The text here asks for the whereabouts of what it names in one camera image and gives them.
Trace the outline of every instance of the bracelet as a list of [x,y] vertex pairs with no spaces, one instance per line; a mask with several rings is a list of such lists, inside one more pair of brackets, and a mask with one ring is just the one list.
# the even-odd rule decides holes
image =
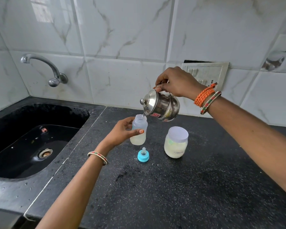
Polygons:
[[213,101],[221,95],[221,91],[216,92],[207,102],[206,104],[202,107],[202,109],[200,110],[200,114],[203,115],[206,113],[206,110],[208,109],[208,107],[211,105],[211,103],[213,103]]
[[107,159],[102,154],[99,154],[99,153],[97,153],[95,151],[91,151],[91,152],[88,153],[88,157],[90,157],[91,154],[96,155],[99,158],[101,158],[105,162],[105,163],[103,163],[103,165],[108,165]]
[[215,88],[215,86],[217,85],[217,83],[211,84],[209,87],[207,87],[206,89],[204,89],[202,92],[200,92],[200,94],[197,96],[197,98],[194,101],[194,104],[196,104],[197,106],[201,107],[203,102],[206,100],[206,98],[211,95],[212,93],[214,93],[215,91],[213,90],[213,88]]

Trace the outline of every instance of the person's left hand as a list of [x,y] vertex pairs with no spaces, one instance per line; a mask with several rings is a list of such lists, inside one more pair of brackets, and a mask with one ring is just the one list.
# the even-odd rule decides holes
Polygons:
[[132,128],[134,117],[127,117],[117,122],[111,132],[105,137],[104,141],[112,146],[121,144],[128,138],[144,133],[143,129],[127,130]]

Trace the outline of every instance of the black granite countertop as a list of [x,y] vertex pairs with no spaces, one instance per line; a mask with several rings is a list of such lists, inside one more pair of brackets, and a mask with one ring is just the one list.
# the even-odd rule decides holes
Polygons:
[[[38,221],[115,123],[142,111],[26,101],[72,104],[93,112],[46,169],[21,181],[0,179],[0,208],[26,212]],[[143,146],[129,140],[113,149],[81,228],[286,228],[286,193],[213,119],[179,115],[167,123],[148,117],[148,123],[143,146],[149,161],[137,160]],[[169,158],[163,148],[172,126],[189,132],[187,150],[179,159]],[[275,128],[286,135],[286,127]]]

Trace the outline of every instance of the water in sink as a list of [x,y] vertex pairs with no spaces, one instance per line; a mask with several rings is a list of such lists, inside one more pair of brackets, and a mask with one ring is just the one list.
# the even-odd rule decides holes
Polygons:
[[[34,127],[0,152],[0,177],[25,178],[38,173],[53,161],[78,130],[59,125]],[[39,158],[45,149],[53,152],[46,158]]]

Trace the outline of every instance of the hand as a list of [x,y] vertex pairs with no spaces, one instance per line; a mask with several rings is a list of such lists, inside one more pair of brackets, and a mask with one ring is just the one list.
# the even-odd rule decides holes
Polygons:
[[198,81],[180,67],[169,67],[166,69],[156,81],[156,92],[167,91],[174,96],[183,96],[192,100],[205,89],[206,86],[198,83]]
[[144,133],[143,129],[135,129],[128,131],[126,129],[132,128],[132,121],[134,117],[127,117],[117,122],[111,132],[105,137],[104,141],[111,146],[117,146],[128,138]]

